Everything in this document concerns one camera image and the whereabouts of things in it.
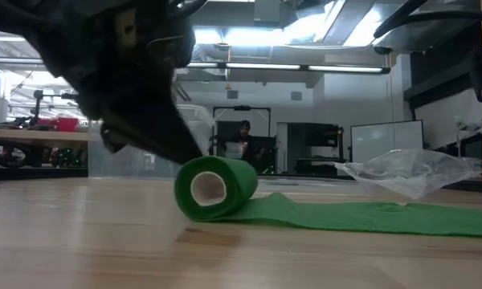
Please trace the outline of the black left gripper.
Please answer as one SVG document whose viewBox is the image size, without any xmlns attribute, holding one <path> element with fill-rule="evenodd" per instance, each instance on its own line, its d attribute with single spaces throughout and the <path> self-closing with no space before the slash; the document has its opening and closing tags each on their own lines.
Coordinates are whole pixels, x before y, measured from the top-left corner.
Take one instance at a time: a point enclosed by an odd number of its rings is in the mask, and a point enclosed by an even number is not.
<svg viewBox="0 0 482 289">
<path fill-rule="evenodd" d="M 174 70 L 192 59 L 190 17 L 203 1 L 6 1 L 0 31 L 21 35 L 47 70 L 102 119 L 105 148 L 132 146 L 183 165 L 202 150 L 171 96 Z"/>
</svg>

